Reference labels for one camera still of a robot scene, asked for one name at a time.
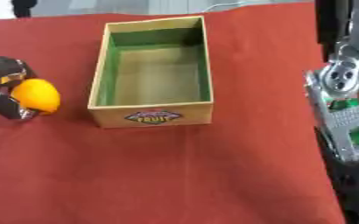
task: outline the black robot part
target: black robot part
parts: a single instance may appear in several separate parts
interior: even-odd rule
[[[15,74],[23,74],[23,80],[36,77],[35,73],[23,61],[0,57],[0,80],[3,77],[11,77]],[[24,112],[29,109],[21,108],[19,102],[9,95],[9,92],[23,80],[9,79],[5,83],[0,81],[0,115],[8,119],[24,119]],[[4,87],[8,88],[7,93],[1,91]]]

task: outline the red tablecloth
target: red tablecloth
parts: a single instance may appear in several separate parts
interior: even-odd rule
[[[340,224],[303,88],[322,66],[311,3],[206,14],[213,124],[99,129],[87,112],[103,26],[156,18],[0,21],[62,107],[0,117],[0,224]]]

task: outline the open box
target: open box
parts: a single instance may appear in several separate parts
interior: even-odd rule
[[[88,109],[103,128],[210,123],[203,17],[106,24]]]

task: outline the table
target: table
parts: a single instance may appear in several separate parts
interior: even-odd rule
[[[213,124],[99,129],[87,112],[107,22],[0,21],[0,55],[61,92],[58,113],[0,116],[0,224],[338,224],[305,97],[322,66],[311,3],[206,14]]]

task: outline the red table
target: red table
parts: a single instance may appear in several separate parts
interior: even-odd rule
[[[0,224],[340,224],[303,74],[322,66],[311,3],[206,14],[214,123],[99,129],[88,91],[107,22],[0,21],[0,55],[25,60],[62,107],[0,117]]]

